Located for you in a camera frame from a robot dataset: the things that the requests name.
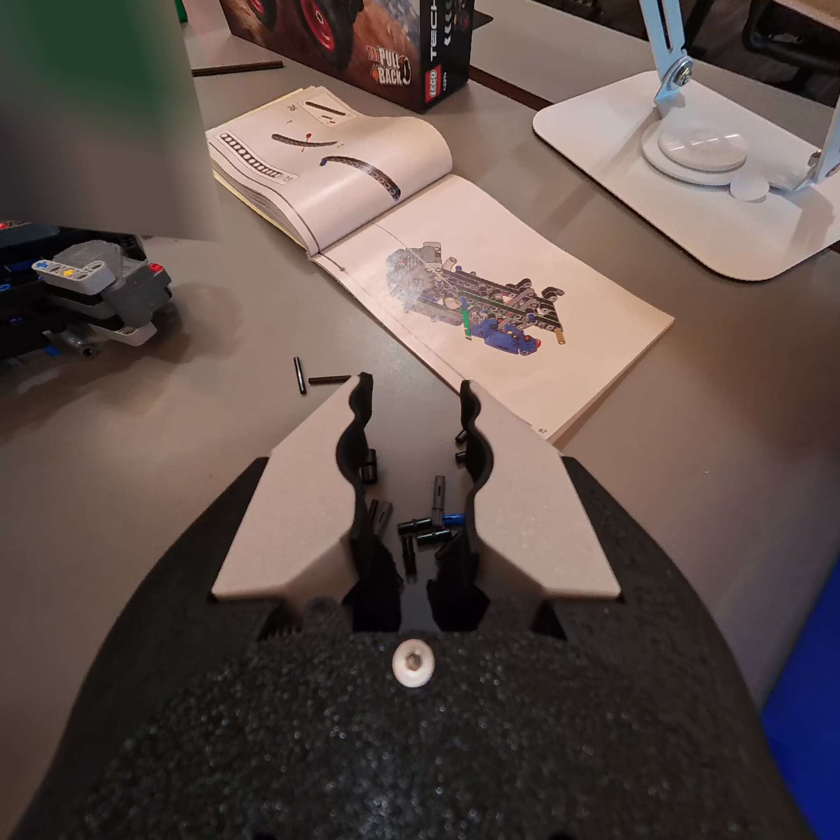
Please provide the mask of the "partly built lego vehicle model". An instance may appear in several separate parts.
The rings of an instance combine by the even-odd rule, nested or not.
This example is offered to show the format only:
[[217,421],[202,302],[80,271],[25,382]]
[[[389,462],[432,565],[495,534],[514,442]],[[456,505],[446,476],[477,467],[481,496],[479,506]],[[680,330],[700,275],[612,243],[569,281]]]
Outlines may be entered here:
[[62,347],[90,358],[102,341],[140,346],[170,285],[136,236],[4,219],[1,361]]

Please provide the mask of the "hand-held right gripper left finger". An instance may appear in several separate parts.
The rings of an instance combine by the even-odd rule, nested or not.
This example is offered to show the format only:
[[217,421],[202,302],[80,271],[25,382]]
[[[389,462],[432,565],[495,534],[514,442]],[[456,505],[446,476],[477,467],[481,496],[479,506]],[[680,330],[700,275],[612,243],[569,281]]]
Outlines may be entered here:
[[341,602],[359,579],[351,535],[366,528],[359,470],[373,379],[351,376],[274,447],[212,594],[219,601]]

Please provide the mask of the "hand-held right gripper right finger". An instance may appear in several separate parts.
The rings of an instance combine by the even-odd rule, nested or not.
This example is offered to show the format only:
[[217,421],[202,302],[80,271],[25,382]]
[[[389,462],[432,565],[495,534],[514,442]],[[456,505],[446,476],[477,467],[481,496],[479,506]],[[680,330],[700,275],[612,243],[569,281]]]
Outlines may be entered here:
[[491,600],[615,600],[621,587],[560,453],[476,381],[460,388],[476,584]]

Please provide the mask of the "lego set cardboard box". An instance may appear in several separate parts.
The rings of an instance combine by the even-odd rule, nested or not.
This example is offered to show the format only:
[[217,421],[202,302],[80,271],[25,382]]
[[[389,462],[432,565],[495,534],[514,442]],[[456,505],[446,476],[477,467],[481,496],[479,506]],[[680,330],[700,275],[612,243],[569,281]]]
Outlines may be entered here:
[[221,1],[233,35],[415,112],[469,77],[473,1]]

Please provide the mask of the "blue bin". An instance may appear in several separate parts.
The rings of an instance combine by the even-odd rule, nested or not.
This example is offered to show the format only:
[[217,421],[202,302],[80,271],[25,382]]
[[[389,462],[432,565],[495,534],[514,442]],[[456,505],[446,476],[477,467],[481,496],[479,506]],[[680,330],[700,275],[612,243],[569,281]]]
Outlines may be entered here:
[[770,749],[814,834],[839,838],[839,567],[766,700]]

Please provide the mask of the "long black lego axle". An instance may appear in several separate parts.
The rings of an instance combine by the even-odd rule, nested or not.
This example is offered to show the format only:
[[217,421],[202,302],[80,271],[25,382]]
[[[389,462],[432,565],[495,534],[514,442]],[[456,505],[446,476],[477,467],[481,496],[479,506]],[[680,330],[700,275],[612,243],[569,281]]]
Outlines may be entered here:
[[284,62],[281,59],[239,62],[225,65],[211,65],[211,66],[196,66],[191,68],[193,77],[210,77],[226,74],[237,74],[241,72],[259,71],[259,70],[277,70],[284,67]]

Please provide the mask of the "pile of small lego pins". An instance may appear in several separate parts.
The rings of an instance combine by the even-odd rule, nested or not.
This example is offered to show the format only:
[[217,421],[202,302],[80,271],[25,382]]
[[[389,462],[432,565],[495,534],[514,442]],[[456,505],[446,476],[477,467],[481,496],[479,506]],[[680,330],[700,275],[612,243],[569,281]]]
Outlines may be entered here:
[[[360,478],[366,487],[378,482],[378,458],[375,449],[368,448],[360,468]],[[417,582],[416,550],[442,547],[455,536],[455,531],[465,523],[465,514],[459,509],[446,510],[447,480],[445,475],[435,475],[432,500],[426,516],[409,518],[396,524],[400,540],[406,582]],[[393,505],[386,500],[368,502],[368,519],[376,537],[382,537],[391,519]]]

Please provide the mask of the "open lego instruction booklet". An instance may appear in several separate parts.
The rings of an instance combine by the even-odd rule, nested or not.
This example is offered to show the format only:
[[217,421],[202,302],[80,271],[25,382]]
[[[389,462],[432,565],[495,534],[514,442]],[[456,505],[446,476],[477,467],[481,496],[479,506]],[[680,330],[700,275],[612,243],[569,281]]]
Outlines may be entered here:
[[214,174],[455,389],[554,442],[672,324],[452,174],[435,127],[325,87],[206,132]]

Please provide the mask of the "white tablet stand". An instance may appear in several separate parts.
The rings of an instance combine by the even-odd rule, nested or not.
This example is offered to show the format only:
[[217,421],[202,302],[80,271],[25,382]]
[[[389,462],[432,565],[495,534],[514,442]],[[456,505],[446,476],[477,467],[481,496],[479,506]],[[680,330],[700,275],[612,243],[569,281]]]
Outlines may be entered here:
[[837,242],[839,108],[803,141],[691,79],[679,2],[640,7],[656,72],[539,111],[540,139],[722,276],[768,280]]

